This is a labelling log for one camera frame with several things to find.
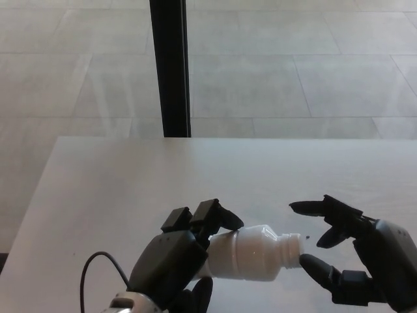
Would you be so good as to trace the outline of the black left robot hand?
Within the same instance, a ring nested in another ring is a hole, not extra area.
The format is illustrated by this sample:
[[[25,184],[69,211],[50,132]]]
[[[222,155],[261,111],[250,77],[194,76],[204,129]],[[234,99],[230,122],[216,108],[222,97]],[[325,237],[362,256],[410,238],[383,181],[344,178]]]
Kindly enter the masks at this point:
[[[220,228],[237,231],[243,221],[221,206],[218,199],[172,210],[136,261],[127,290],[142,293],[165,310],[206,262],[209,237]]]

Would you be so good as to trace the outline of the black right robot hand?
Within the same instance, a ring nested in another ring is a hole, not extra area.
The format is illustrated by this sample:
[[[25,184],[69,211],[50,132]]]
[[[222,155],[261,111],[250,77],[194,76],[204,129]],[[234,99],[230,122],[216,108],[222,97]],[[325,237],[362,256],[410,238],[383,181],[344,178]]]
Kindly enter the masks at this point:
[[[354,239],[366,271],[339,271],[311,254],[299,258],[303,270],[331,293],[334,304],[386,303],[395,312],[416,311],[416,245],[405,228],[365,216],[329,195],[321,201],[296,201],[289,206],[300,215],[321,216],[330,225],[317,247],[332,248]]]

